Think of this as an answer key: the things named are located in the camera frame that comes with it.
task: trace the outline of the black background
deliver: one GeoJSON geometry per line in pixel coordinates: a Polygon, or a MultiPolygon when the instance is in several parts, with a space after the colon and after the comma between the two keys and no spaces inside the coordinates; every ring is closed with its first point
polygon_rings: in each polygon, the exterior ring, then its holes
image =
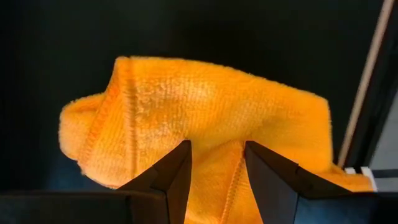
{"type": "Polygon", "coordinates": [[[102,92],[119,55],[232,66],[330,102],[335,159],[382,1],[2,3],[3,189],[97,189],[58,146],[62,106],[102,92]]]}

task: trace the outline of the black surface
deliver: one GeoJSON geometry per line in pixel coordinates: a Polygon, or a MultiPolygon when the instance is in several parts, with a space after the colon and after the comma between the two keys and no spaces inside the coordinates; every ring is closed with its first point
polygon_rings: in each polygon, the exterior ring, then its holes
{"type": "Polygon", "coordinates": [[[369,166],[398,89],[398,3],[394,2],[349,147],[346,167],[369,166]]]}
{"type": "Polygon", "coordinates": [[[2,193],[0,223],[183,224],[191,169],[184,141],[116,191],[2,193]]]}
{"type": "Polygon", "coordinates": [[[372,170],[374,178],[398,177],[398,169],[372,170]]]}
{"type": "Polygon", "coordinates": [[[229,65],[330,101],[335,157],[382,1],[2,3],[3,189],[91,189],[58,148],[62,106],[106,88],[119,55],[229,65]]]}
{"type": "Polygon", "coordinates": [[[191,142],[183,141],[151,168],[118,188],[148,193],[131,200],[134,223],[184,223],[191,169],[191,142]]]}
{"type": "Polygon", "coordinates": [[[264,223],[396,222],[397,193],[350,192],[255,142],[246,143],[245,158],[264,223]]]}

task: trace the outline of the cloth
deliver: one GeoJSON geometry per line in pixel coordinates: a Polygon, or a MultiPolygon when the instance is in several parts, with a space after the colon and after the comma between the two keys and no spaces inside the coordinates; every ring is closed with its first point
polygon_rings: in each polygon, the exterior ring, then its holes
{"type": "Polygon", "coordinates": [[[104,93],[64,107],[62,152],[110,188],[192,142],[185,223],[261,223],[243,157],[253,140],[352,191],[362,175],[332,164],[328,103],[233,68],[182,59],[120,57],[104,93]]]}

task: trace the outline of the fabric texture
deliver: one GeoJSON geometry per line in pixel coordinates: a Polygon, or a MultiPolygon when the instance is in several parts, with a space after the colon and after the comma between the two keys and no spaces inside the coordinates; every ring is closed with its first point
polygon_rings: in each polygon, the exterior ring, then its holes
{"type": "Polygon", "coordinates": [[[362,175],[332,164],[328,103],[233,68],[182,59],[120,57],[104,93],[64,107],[62,152],[110,188],[192,142],[185,223],[261,223],[243,157],[253,140],[352,191],[362,175]]]}

